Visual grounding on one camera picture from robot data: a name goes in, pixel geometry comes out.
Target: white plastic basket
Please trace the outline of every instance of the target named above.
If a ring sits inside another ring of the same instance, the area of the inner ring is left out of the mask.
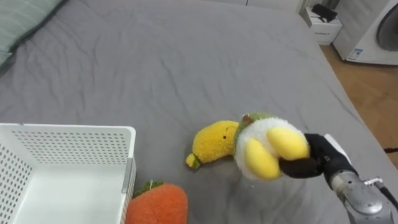
[[[124,126],[0,124],[0,224],[124,224],[135,137]]]

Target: washing machine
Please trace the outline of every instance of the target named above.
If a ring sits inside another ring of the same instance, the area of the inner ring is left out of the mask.
[[[340,0],[335,49],[343,60],[398,65],[398,0]]]

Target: orange strawberry plush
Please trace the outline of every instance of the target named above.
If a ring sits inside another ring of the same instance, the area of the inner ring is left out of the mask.
[[[125,224],[186,224],[188,198],[176,185],[148,181],[130,201]]]

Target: plush toy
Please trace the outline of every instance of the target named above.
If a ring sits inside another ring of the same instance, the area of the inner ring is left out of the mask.
[[[310,156],[310,150],[303,133],[286,120],[251,113],[240,123],[219,121],[203,128],[185,162],[197,169],[202,163],[229,155],[247,178],[274,180],[282,175],[279,159],[303,159]]]
[[[125,224],[187,224],[188,198],[176,185],[148,181],[127,206]]]

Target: banana plush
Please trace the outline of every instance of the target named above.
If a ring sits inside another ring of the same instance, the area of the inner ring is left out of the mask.
[[[303,159],[310,156],[310,150],[303,133],[286,120],[251,113],[240,123],[219,121],[199,131],[186,163],[197,169],[224,156],[234,156],[249,179],[274,180],[282,175],[279,159]]]

